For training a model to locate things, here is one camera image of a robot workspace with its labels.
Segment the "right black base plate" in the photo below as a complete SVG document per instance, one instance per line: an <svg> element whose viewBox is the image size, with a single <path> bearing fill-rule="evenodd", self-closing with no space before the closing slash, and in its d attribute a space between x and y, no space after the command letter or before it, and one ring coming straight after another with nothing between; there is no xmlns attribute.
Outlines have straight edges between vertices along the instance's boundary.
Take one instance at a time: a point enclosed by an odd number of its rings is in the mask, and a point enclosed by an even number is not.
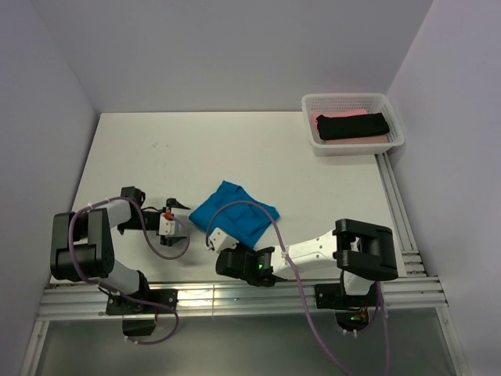
<svg viewBox="0 0 501 376"><path fill-rule="evenodd" d="M349 295L341 282L315 284L314 292L317 309L354 311L356 309L376 307L380 301L375 284L369 288L366 295Z"/></svg>

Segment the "pink folded t-shirt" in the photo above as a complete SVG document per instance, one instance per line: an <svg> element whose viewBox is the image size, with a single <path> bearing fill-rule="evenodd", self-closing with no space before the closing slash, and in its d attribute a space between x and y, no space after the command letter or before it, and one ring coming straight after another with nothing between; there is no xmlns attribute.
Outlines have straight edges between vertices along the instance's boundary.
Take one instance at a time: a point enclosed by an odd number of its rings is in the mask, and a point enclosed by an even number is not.
<svg viewBox="0 0 501 376"><path fill-rule="evenodd" d="M315 131L316 134L319 137L319 132L317 129L317 123L316 123L316 118L320 115L324 115L327 117L348 117L348 116L353 116L353 115L360 115L360 114L368 114L366 110L352 110L352 111L345 111L342 113L317 113L312 115L312 121L315 126ZM387 134L383 136L372 136L372 137L365 137L365 138L353 138L353 139L337 139L337 140L330 140L330 141L324 141L320 139L320 141L326 145L352 145L352 144L377 144L377 143L388 143L388 138Z"/></svg>

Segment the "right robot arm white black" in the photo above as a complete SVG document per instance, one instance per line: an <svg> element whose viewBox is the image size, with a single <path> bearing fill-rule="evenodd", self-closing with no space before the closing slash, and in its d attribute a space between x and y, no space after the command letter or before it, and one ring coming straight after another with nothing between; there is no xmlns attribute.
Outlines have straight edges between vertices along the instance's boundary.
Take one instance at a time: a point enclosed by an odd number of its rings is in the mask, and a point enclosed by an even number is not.
<svg viewBox="0 0 501 376"><path fill-rule="evenodd" d="M218 254L218 275L255 287L273 287L295 278L295 272L335 267L340 271L340 299L350 306L358 304L374 283L398 278L392 230L353 219L337 220L322 236L285 248L255 251L220 228L212 231L208 244Z"/></svg>

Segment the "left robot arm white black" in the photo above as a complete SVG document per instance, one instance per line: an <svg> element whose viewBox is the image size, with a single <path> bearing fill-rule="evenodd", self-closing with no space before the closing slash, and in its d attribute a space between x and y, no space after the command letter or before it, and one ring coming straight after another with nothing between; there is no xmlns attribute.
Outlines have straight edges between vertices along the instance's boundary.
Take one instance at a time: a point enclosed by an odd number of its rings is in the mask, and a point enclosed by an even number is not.
<svg viewBox="0 0 501 376"><path fill-rule="evenodd" d="M169 197L162 208L144 207L146 193L135 186L118 197L89 204L78 211L56 214L52 221L50 271L56 280L85 282L119 295L135 313L162 301L139 270L115 259L112 230L140 231L150 250L168 261L180 259L189 248L189 234L175 210L189 207Z"/></svg>

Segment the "black rolled t-shirt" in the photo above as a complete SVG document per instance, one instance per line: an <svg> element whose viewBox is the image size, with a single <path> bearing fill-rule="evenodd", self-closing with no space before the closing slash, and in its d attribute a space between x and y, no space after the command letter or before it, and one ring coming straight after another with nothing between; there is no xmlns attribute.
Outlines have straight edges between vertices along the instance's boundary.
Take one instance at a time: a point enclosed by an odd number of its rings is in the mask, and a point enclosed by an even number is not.
<svg viewBox="0 0 501 376"><path fill-rule="evenodd" d="M320 114L316 123L319 137L324 141L383 136L390 132L389 124L381 113L348 117Z"/></svg>

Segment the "blue t-shirt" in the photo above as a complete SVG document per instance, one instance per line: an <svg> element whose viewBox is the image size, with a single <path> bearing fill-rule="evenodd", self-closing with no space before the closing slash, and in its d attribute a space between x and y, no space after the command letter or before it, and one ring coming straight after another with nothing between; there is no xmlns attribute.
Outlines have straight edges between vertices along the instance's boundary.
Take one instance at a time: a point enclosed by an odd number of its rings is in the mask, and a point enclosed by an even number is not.
<svg viewBox="0 0 501 376"><path fill-rule="evenodd" d="M235 204L218 214L209 225L218 209L235 201L255 202L262 206L274 221L280 218L276 208L256 201L242 186L222 181L216 191L189 215L189 220L196 228L203 231L210 227L212 232L218 227L239 242L253 248L272 225L269 217L261 209L251 204Z"/></svg>

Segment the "aluminium rail frame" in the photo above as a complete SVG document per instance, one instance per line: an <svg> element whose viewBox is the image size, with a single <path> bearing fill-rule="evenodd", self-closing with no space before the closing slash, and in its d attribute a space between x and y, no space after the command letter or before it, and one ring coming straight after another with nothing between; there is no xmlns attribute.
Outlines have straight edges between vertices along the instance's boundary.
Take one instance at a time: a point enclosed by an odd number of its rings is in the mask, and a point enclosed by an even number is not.
<svg viewBox="0 0 501 376"><path fill-rule="evenodd" d="M406 272L405 277L384 284L385 306L387 309L434 308L451 357L453 373L469 375L470 368L452 322L443 286L438 277L427 275L389 157L380 154L375 160L396 226L399 254L403 257ZM182 317L248 316L302 311L297 287L291 282L269 289L251 287L239 282L175 284L174 287L178 289L178 311ZM42 296L20 373L36 373L52 322L104 319L105 297L96 289L69 284L49 287Z"/></svg>

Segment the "white plastic basket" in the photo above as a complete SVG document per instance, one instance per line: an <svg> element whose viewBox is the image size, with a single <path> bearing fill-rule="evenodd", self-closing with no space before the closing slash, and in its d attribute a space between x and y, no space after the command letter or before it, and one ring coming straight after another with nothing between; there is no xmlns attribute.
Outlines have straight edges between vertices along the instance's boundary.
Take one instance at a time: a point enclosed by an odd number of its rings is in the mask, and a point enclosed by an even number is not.
<svg viewBox="0 0 501 376"><path fill-rule="evenodd" d="M317 157L382 154L392 147L401 146L405 137L402 126L389 99L380 93L321 93L308 94L301 100L308 141ZM388 143L326 145L316 134L312 115L317 113L342 113L366 110L369 114L381 113L390 127Z"/></svg>

